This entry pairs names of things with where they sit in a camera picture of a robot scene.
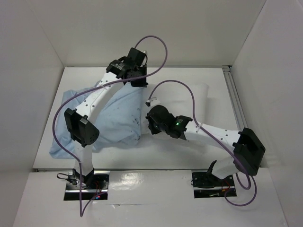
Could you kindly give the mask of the white pillow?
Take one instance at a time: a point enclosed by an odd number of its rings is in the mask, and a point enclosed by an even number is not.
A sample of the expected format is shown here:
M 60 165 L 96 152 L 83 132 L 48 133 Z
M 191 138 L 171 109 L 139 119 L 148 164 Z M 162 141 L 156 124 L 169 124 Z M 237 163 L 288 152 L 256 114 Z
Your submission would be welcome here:
M 195 98 L 195 116 L 198 122 L 205 121 L 206 101 L 208 96 L 209 86 L 203 82 L 187 83 L 186 84 Z M 143 89 L 142 105 L 141 105 L 141 134 L 150 134 L 148 129 L 148 120 L 145 118 L 150 108 L 145 104 L 152 90 L 156 87 L 155 84 L 150 84 Z M 192 114 L 192 97 L 190 91 L 182 84 L 176 82 L 166 82 L 161 84 L 152 97 L 157 98 L 160 104 L 174 116 L 193 117 Z

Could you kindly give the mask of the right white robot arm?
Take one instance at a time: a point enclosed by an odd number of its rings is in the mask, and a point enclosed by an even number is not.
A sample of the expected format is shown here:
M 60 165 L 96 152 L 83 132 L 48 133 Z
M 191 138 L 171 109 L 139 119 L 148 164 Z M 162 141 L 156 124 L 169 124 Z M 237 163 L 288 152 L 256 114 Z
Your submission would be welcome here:
M 173 116 L 166 107 L 156 105 L 146 115 L 152 135 L 161 132 L 171 138 L 197 141 L 222 148 L 230 157 L 213 161 L 208 168 L 207 181 L 218 185 L 229 175 L 239 172 L 256 176 L 266 151 L 264 145 L 252 129 L 231 131 L 198 121 L 186 116 Z

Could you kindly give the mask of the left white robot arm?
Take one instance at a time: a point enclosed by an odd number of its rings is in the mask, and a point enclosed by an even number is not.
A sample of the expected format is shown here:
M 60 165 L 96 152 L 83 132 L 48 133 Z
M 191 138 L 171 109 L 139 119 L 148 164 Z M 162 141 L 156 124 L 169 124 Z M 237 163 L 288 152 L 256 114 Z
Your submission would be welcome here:
M 147 74 L 147 52 L 131 48 L 128 55 L 112 61 L 97 87 L 123 79 L 137 78 Z M 95 126 L 96 119 L 110 98 L 125 84 L 115 83 L 92 92 L 75 109 L 67 108 L 64 117 L 68 132 L 73 140 L 75 155 L 81 167 L 74 165 L 72 174 L 77 184 L 87 189 L 93 184 L 94 168 L 92 164 L 93 143 L 100 135 Z

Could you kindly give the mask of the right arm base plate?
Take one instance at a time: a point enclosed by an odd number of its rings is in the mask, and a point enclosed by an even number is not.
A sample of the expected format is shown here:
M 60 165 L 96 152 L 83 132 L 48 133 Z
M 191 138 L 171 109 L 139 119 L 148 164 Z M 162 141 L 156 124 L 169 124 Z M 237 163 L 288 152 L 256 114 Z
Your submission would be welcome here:
M 208 175 L 206 170 L 192 171 L 191 185 L 193 186 L 194 198 L 219 198 L 236 197 L 235 182 L 232 175 L 221 180 Z

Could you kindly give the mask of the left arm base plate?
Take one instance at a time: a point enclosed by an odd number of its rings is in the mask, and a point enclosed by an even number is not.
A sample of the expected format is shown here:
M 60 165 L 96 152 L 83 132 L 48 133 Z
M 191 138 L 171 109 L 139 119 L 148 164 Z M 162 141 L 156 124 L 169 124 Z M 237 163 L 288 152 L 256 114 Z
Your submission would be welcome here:
M 64 191 L 64 201 L 79 201 L 80 198 L 80 182 L 73 176 L 72 172 L 68 174 L 62 174 L 62 177 L 57 178 L 66 181 Z M 94 200 L 107 200 L 108 198 L 108 185 L 109 185 L 109 171 L 95 170 L 94 175 L 90 183 L 82 188 L 81 194 L 84 201 L 88 201 L 91 198 Z

